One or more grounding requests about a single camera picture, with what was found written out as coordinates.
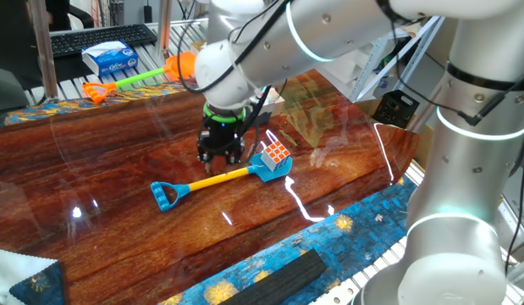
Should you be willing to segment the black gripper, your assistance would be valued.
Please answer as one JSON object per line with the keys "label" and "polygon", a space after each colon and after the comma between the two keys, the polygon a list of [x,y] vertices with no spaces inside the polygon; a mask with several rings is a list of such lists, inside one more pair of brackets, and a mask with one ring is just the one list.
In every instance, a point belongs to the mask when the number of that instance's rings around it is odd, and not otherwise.
{"label": "black gripper", "polygon": [[233,123],[220,122],[213,118],[203,120],[196,146],[198,160],[204,164],[208,174],[212,171],[212,159],[215,156],[226,157],[227,165],[241,163],[241,156],[245,149],[242,129],[241,120]]}

